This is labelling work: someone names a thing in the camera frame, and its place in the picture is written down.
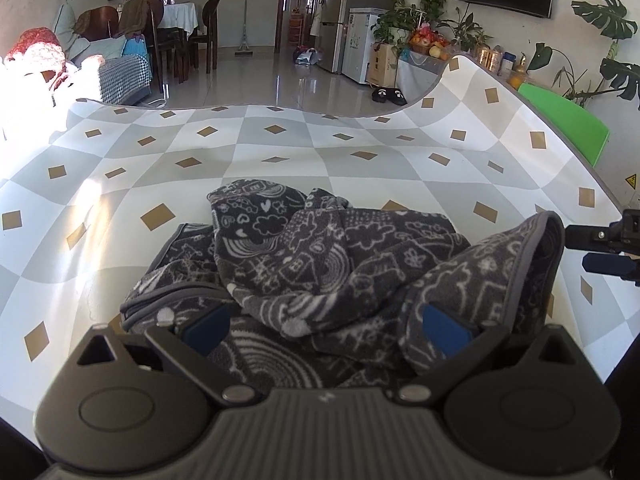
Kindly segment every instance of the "refrigerator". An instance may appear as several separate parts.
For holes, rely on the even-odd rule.
[[[357,7],[349,11],[349,27],[342,59],[342,73],[357,83],[366,83],[369,55],[375,43],[371,25],[374,25],[378,16],[385,12],[385,9],[374,7]]]
[[[319,66],[329,72],[341,73],[344,49],[347,40],[349,9],[354,7],[377,7],[392,9],[394,0],[324,0],[320,35],[316,48],[322,52]]]

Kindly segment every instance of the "mop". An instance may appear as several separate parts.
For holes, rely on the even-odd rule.
[[[244,23],[242,24],[242,43],[240,48],[236,50],[236,56],[252,56],[254,51],[249,48],[246,42],[246,0],[244,0]]]

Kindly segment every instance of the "gold can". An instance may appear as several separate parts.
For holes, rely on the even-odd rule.
[[[501,63],[502,63],[502,52],[498,52],[497,50],[490,51],[489,61],[486,64],[486,67],[489,69],[489,72],[497,74],[498,70],[500,70]]]
[[[492,50],[487,46],[478,48],[478,64],[489,68]]]

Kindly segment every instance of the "cardboard box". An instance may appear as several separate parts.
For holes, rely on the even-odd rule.
[[[375,86],[395,88],[397,71],[398,56],[394,53],[393,47],[386,43],[375,43],[369,57],[367,82]]]

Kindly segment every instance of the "black shoe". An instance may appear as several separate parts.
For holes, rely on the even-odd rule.
[[[404,106],[406,104],[406,99],[398,88],[387,88],[386,94],[393,104],[398,106]]]
[[[371,94],[371,98],[377,103],[385,103],[387,93],[388,89],[386,88],[376,88]]]

